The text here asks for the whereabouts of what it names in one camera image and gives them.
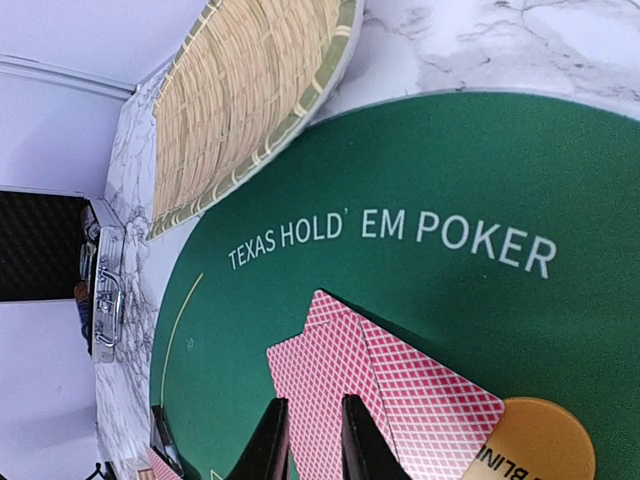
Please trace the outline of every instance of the green felt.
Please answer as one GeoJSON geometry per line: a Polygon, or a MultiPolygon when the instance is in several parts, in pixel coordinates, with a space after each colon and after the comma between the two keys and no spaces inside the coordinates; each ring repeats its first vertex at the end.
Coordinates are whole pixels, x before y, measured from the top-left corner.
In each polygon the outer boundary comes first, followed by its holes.
{"type": "Polygon", "coordinates": [[[265,351],[302,331],[318,288],[501,397],[566,407],[593,437],[599,479],[640,478],[639,159],[639,123],[516,94],[411,98],[308,130],[206,213],[163,300],[153,403],[204,274],[165,378],[189,478],[230,472],[275,395],[265,351]],[[404,209],[403,238],[363,238],[364,209],[379,210],[378,234],[382,209],[404,209]],[[440,228],[417,242],[421,211],[440,228]],[[321,236],[329,212],[337,238],[282,247],[282,225],[317,215],[321,236]],[[459,249],[442,240],[452,215],[470,226],[459,249]],[[479,220],[501,226],[495,259],[486,244],[472,253],[479,220]],[[499,261],[508,227],[527,233],[506,252],[517,268],[499,261]],[[234,270],[229,254],[257,235],[266,250],[270,229],[275,250],[234,270]],[[525,269],[536,236],[557,247],[548,279],[525,269]]]}

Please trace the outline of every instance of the white marble countertop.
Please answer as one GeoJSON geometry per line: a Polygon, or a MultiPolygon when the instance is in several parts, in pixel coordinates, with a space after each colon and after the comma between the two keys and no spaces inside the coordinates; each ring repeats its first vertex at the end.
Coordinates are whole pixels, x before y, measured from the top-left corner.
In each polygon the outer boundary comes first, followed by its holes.
{"type": "MultiPolygon", "coordinates": [[[[153,242],[153,102],[165,71],[123,107],[105,198],[126,226],[127,299],[116,363],[96,366],[98,436],[120,480],[148,466],[149,368],[171,270],[198,222],[153,242]]],[[[342,82],[316,121],[385,100],[441,91],[519,91],[640,120],[637,0],[368,0],[342,82]]]]}

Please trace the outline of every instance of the metal handle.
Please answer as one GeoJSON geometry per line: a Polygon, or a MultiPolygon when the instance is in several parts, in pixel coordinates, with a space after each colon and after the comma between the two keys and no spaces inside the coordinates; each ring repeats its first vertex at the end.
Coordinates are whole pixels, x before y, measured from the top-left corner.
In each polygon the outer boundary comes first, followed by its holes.
{"type": "Polygon", "coordinates": [[[115,347],[120,340],[120,319],[122,316],[122,304],[124,302],[124,288],[122,280],[115,273],[111,273],[104,267],[98,269],[98,275],[105,280],[111,281],[116,286],[115,301],[106,298],[98,298],[98,308],[104,313],[113,314],[113,335],[107,337],[103,332],[96,331],[96,340],[107,347],[115,347]]]}

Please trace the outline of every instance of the yellow chip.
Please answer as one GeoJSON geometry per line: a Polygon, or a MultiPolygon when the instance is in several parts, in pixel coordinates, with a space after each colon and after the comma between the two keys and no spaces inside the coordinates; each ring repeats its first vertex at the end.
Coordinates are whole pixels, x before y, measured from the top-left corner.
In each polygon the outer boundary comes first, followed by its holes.
{"type": "Polygon", "coordinates": [[[510,398],[505,407],[463,480],[595,478],[593,443],[571,413],[538,398],[510,398]]]}

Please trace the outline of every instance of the woven basket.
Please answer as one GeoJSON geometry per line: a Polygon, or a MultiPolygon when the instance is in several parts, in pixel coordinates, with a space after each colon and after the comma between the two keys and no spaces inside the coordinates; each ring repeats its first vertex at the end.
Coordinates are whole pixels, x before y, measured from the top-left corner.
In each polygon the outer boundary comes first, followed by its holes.
{"type": "Polygon", "coordinates": [[[156,100],[155,238],[300,133],[344,73],[363,0],[210,0],[156,100]]]}

